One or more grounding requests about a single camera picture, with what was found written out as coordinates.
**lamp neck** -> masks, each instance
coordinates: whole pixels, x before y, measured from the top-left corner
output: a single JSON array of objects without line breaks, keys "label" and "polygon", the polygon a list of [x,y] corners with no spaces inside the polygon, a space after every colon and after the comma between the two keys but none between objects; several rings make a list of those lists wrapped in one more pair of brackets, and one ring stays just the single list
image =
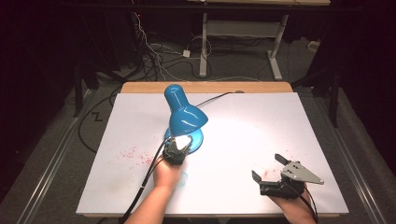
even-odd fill
[{"label": "lamp neck", "polygon": [[181,110],[185,106],[189,105],[186,94],[184,93],[183,89],[177,84],[168,86],[165,90],[164,95],[166,101],[169,104],[171,112]]}]

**blue desk lamp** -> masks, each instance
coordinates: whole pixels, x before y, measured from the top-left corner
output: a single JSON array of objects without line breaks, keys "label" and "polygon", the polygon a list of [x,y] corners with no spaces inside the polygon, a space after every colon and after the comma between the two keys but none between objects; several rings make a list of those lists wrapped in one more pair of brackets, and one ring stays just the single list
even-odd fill
[{"label": "blue desk lamp", "polygon": [[172,145],[173,141],[177,140],[178,137],[188,136],[190,138],[189,143],[183,145],[182,148],[178,148],[178,150],[187,149],[188,154],[191,154],[201,146],[204,140],[201,128],[207,123],[207,116],[196,106],[190,105],[185,92],[177,84],[168,86],[164,95],[171,109],[169,128],[165,132],[165,139],[170,137],[171,140],[169,144],[165,145],[165,149]]}]

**person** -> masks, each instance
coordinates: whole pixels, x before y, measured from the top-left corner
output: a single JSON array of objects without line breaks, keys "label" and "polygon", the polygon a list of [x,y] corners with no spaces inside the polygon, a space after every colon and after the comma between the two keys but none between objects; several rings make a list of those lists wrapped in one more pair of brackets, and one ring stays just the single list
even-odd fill
[{"label": "person", "polygon": [[[167,161],[162,161],[162,157],[156,162],[158,165],[154,170],[154,188],[128,217],[125,224],[160,224],[163,222],[166,205],[180,177],[181,166],[174,166]],[[310,202],[306,190],[303,196]],[[290,224],[316,223],[310,209],[300,198],[294,200],[269,198],[282,209]]]}]

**lamp base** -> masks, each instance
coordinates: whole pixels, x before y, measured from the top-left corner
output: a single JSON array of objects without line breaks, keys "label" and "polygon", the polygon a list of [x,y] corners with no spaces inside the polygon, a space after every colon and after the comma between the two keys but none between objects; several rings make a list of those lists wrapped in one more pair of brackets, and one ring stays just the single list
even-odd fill
[{"label": "lamp base", "polygon": [[[198,150],[198,148],[201,146],[202,142],[204,141],[204,134],[202,133],[201,129],[198,129],[197,131],[193,133],[189,133],[189,136],[191,136],[192,141],[191,141],[191,146],[190,146],[190,151],[189,154],[192,152]],[[168,138],[170,136],[169,129],[166,130],[164,138]]]}]

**white board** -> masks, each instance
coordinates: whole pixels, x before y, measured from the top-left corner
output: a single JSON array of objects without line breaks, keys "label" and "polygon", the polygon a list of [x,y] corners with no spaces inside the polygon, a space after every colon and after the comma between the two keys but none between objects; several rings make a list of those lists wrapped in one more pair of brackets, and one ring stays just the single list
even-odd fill
[{"label": "white board", "polygon": [[[189,93],[192,105],[218,94]],[[347,205],[297,93],[228,94],[200,107],[208,116],[204,142],[189,155],[167,216],[267,216],[282,211],[252,179],[278,181],[278,153],[324,180],[308,184],[320,214],[346,214]],[[163,94],[117,96],[77,214],[122,216],[146,175],[170,116]],[[152,189],[150,178],[138,203]]]}]

